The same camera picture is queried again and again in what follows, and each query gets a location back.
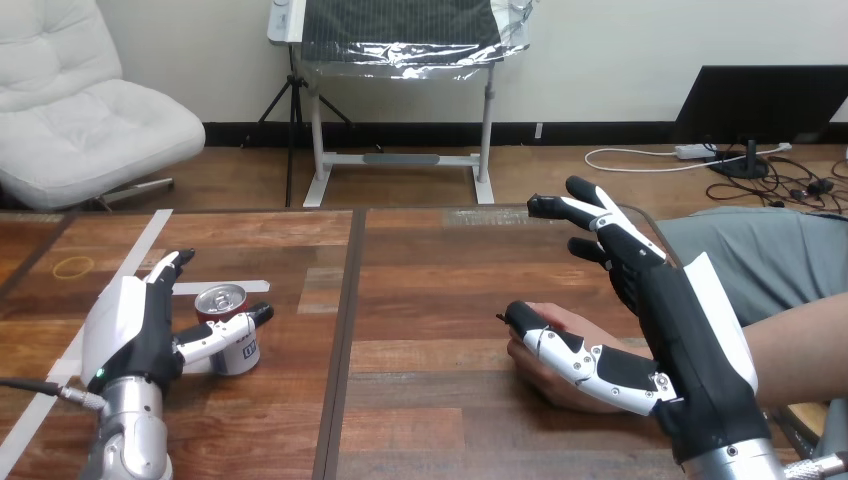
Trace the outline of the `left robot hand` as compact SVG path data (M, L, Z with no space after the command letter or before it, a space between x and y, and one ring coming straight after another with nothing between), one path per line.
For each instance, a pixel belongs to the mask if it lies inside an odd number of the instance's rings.
M140 377L166 392L187 366L206 364L222 376L256 366L256 331L274 316L266 302L247 306L242 295L235 308L216 310L216 286L195 302L198 323L173 330L174 287L194 255L193 249L173 251L147 276L123 276L100 294L83 329L80 379L88 391L100 394L121 377Z

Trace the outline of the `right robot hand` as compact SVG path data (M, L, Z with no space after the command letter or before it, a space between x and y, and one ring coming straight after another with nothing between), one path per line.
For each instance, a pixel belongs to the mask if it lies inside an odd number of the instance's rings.
M595 234L591 241L572 238L569 251L608 271L652 357L590 346L521 301L506 308L503 321L579 391L655 418L689 478L777 473L770 429L756 401L753 359L709 257L678 266L601 187L572 176L566 189L563 196L532 196L529 216L567 220Z

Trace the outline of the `person's hand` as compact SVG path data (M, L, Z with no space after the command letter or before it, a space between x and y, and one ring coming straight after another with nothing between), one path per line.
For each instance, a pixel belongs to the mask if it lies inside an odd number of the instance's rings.
M583 337L590 346L603 344L645 358L652 357L647 346L632 346L623 343L593 322L556 304L528 302L528 305L549 325ZM507 353L515 364L518 376L531 385L551 405L561 409L592 414L624 413L624 410L617 409L584 394L554 370L542 364L523 343L523 337L514 329L509 329L509 335Z

